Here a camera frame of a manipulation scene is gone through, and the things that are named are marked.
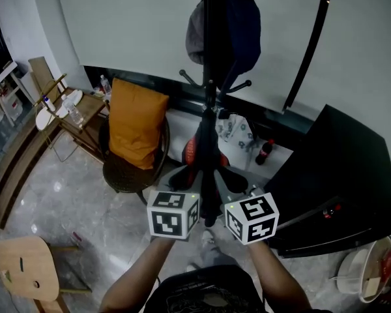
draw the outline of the white plate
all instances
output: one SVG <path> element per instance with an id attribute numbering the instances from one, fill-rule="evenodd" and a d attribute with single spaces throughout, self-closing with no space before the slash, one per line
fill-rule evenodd
<path id="1" fill-rule="evenodd" d="M 53 120 L 54 116 L 46 108 L 42 108 L 36 116 L 36 127 L 39 131 L 44 130 Z"/>

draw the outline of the wooden side table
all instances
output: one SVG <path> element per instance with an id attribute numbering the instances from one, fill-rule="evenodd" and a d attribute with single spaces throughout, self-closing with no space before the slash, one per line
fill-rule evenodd
<path id="1" fill-rule="evenodd" d="M 35 236 L 0 241 L 0 278 L 11 293 L 40 301 L 54 301 L 60 292 L 90 293 L 88 287 L 59 287 L 51 252 L 77 249 L 76 246 L 50 247 Z"/>
<path id="2" fill-rule="evenodd" d="M 63 74 L 58 80 L 55 80 L 51 85 L 49 85 L 48 88 L 43 92 L 44 95 L 47 95 L 52 89 L 55 88 L 56 85 L 60 84 L 62 86 L 64 91 L 59 94 L 53 102 L 53 105 L 57 109 L 62 106 L 62 95 L 69 95 L 74 91 L 72 88 L 65 87 L 65 85 L 62 83 L 62 80 L 65 76 L 66 74 Z M 39 102 L 44 103 L 45 107 L 48 107 L 48 105 L 42 99 L 38 100 L 35 103 L 35 106 L 37 106 Z M 99 127 L 94 127 L 93 125 L 95 125 L 96 122 L 101 123 L 103 121 L 102 119 L 100 122 L 97 120 L 98 114 L 105 107 L 109 109 L 109 104 L 103 101 L 101 98 L 84 93 L 83 98 L 76 105 L 76 107 L 84 118 L 80 125 L 75 124 L 69 115 L 61 119 L 56 116 L 54 112 L 51 112 L 50 110 L 49 112 L 56 120 L 58 120 L 61 128 L 66 130 L 73 137 L 76 144 L 78 144 L 97 159 L 103 161 L 104 158 L 98 144 Z"/>

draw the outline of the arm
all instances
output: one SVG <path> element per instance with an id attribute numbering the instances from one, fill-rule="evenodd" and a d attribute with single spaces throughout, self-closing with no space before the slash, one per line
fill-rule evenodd
<path id="1" fill-rule="evenodd" d="M 265 298 L 275 313 L 300 313 L 311 308 L 300 284 L 262 241 L 248 245 Z"/>
<path id="2" fill-rule="evenodd" d="M 104 295 L 99 312 L 139 312 L 175 240 L 157 237 Z"/>

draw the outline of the white wall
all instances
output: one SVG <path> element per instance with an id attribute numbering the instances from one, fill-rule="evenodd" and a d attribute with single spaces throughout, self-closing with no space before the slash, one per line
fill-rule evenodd
<path id="1" fill-rule="evenodd" d="M 80 65 L 66 27 L 60 0 L 35 0 L 48 44 L 66 83 L 75 88 L 91 90 L 90 81 Z"/>
<path id="2" fill-rule="evenodd" d="M 238 82 L 236 97 L 281 111 L 300 67 L 319 0 L 255 0 L 261 11 L 262 55 Z M 84 65 L 201 83 L 202 66 L 185 48 L 188 19 L 200 0 L 61 0 L 72 42 Z"/>
<path id="3" fill-rule="evenodd" d="M 91 89 L 59 0 L 0 0 L 0 27 L 10 55 L 24 72 L 30 70 L 29 59 L 44 56 L 54 78 L 67 73 L 67 85 Z"/>
<path id="4" fill-rule="evenodd" d="M 391 0 L 330 0 L 292 110 L 315 119 L 325 104 L 383 136 L 391 156 Z"/>
<path id="5" fill-rule="evenodd" d="M 44 56 L 54 78 L 61 70 L 40 22 L 35 0 L 0 0 L 0 28 L 13 60 L 24 72 L 30 58 Z"/>

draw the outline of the black t-shirt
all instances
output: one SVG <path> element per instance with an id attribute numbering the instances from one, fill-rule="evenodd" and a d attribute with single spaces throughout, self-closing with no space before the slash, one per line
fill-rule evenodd
<path id="1" fill-rule="evenodd" d="M 236 265 L 218 265 L 168 278 L 147 301 L 148 312 L 266 313 L 251 277 Z"/>

